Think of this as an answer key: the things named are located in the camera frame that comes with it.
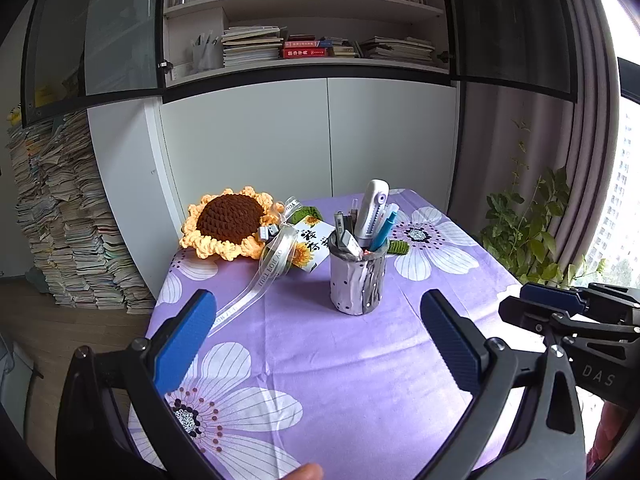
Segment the operator fingertip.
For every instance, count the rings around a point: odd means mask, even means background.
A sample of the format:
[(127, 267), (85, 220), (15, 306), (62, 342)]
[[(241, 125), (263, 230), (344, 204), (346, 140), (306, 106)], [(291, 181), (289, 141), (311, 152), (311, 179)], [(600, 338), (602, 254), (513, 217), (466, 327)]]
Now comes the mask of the operator fingertip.
[(323, 469), (319, 464), (309, 463), (286, 474), (282, 480), (322, 480)]

